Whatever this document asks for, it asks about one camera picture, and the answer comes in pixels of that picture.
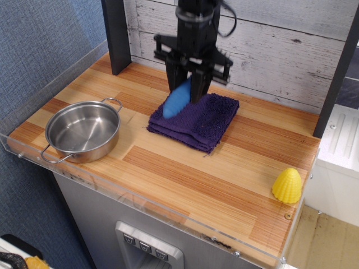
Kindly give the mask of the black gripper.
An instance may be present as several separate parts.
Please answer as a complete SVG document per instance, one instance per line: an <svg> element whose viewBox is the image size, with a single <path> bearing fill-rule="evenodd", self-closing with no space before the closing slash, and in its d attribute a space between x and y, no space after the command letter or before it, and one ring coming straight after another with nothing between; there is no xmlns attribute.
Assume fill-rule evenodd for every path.
<svg viewBox="0 0 359 269"><path fill-rule="evenodd" d="M189 22L179 19L177 35L168 36L157 34L154 36L156 49L154 57L165 62L167 53L175 50L184 54L192 61L201 63L200 57L211 49L217 49L217 36L219 32L219 17L203 22ZM188 63L185 61L166 61L166 73L170 93L188 79ZM191 102L196 104L207 94L213 79L214 67L196 68L191 75Z"/></svg>

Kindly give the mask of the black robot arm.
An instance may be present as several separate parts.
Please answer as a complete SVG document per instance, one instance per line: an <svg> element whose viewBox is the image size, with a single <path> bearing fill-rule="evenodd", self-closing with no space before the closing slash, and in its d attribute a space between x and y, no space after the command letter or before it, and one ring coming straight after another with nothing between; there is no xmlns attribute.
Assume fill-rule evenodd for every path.
<svg viewBox="0 0 359 269"><path fill-rule="evenodd" d="M224 1L179 1L177 34L156 35L154 57L165 62L168 85L174 91L191 75L190 101L207 94L212 81L226 85L233 66L217 46L220 9Z"/></svg>

